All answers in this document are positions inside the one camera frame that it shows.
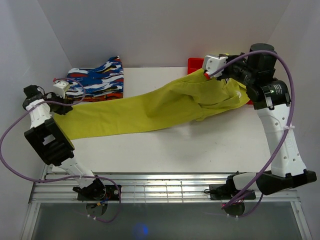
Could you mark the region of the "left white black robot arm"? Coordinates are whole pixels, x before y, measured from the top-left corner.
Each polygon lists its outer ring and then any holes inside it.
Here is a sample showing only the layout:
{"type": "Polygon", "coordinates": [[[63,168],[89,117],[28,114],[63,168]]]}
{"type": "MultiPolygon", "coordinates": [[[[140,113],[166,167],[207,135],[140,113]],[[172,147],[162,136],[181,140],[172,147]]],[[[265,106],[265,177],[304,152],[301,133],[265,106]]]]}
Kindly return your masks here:
{"type": "Polygon", "coordinates": [[[68,82],[59,80],[53,85],[53,92],[41,92],[37,85],[23,89],[26,99],[22,107],[29,112],[31,120],[30,129],[24,136],[46,165],[75,176],[78,186],[73,188],[74,192],[89,200],[101,200],[107,194],[106,187],[76,159],[74,145],[51,115],[65,115],[73,109],[73,102],[66,97],[69,88],[68,82]]]}

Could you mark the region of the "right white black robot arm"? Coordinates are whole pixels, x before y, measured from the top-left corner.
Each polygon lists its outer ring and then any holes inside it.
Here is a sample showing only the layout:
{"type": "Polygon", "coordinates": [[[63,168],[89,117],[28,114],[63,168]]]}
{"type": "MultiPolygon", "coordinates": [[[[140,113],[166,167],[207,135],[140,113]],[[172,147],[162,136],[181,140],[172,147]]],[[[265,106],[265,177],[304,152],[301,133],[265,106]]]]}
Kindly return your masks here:
{"type": "Polygon", "coordinates": [[[246,94],[262,123],[267,139],[269,171],[262,169],[253,178],[253,187],[264,195],[294,189],[317,180],[304,164],[292,125],[294,86],[274,77],[276,62],[289,68],[272,45],[255,43],[248,53],[226,55],[219,80],[231,78],[246,88],[246,94]]]}

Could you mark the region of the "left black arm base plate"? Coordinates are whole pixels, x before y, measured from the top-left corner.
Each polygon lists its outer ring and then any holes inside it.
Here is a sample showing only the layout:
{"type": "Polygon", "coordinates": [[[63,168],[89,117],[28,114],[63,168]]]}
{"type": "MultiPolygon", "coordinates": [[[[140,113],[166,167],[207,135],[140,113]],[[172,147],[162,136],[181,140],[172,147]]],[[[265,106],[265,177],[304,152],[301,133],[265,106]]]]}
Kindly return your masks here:
{"type": "Polygon", "coordinates": [[[87,196],[84,196],[80,193],[77,194],[76,199],[78,201],[103,201],[103,200],[119,201],[120,195],[122,192],[122,185],[119,184],[118,188],[117,188],[115,185],[107,184],[107,185],[105,185],[105,190],[106,190],[106,193],[105,193],[104,197],[101,199],[87,197],[87,196]]]}

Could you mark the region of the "yellow-green trousers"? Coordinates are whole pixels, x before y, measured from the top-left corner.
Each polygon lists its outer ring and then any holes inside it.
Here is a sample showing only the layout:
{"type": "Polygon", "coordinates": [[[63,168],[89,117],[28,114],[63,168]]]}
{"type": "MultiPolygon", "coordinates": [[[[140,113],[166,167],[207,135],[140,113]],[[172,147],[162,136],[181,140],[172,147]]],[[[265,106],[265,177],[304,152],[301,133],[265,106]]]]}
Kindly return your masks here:
{"type": "Polygon", "coordinates": [[[240,108],[249,101],[234,79],[207,79],[199,69],[154,91],[79,104],[54,120],[70,140],[143,133],[170,128],[240,108]]]}

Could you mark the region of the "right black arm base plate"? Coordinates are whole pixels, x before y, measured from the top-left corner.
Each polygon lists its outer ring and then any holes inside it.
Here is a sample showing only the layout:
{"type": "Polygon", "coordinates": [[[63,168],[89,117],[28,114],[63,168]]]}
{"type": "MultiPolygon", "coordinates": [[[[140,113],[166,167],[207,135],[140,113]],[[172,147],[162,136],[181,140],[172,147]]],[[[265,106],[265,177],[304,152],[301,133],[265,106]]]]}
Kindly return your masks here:
{"type": "Polygon", "coordinates": [[[210,184],[205,194],[210,195],[211,200],[231,200],[240,190],[228,184],[210,184]]]}

